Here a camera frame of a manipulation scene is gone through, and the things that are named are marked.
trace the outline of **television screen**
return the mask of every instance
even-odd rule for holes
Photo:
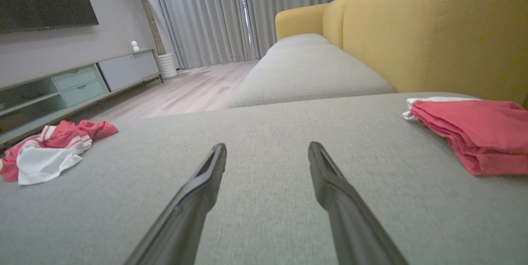
[[[0,0],[0,32],[99,24],[90,0]]]

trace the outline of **drawer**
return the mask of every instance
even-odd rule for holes
[[[77,68],[66,73],[53,76],[59,90],[67,90],[79,84],[97,79],[93,65]]]
[[[103,93],[104,93],[104,90],[102,89],[100,82],[94,81],[92,83],[85,84],[78,88],[74,88],[73,90],[68,90],[67,92],[63,92],[62,95],[64,96],[66,103],[68,103],[68,106],[72,107],[86,100],[89,100],[95,96],[99,96],[100,94],[103,94]]]

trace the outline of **sofa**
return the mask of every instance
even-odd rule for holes
[[[528,95],[528,0],[334,0],[276,17],[277,44],[230,107],[458,92]]]

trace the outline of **clothing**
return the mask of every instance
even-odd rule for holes
[[[449,140],[473,175],[528,175],[528,111],[515,102],[411,101],[422,124]]]
[[[82,161],[79,155],[90,149],[93,141],[117,131],[105,121],[95,124],[85,120],[78,126],[61,121],[57,126],[45,126],[40,135],[28,137],[5,152],[0,175],[7,182],[18,180],[19,185],[48,182]]]

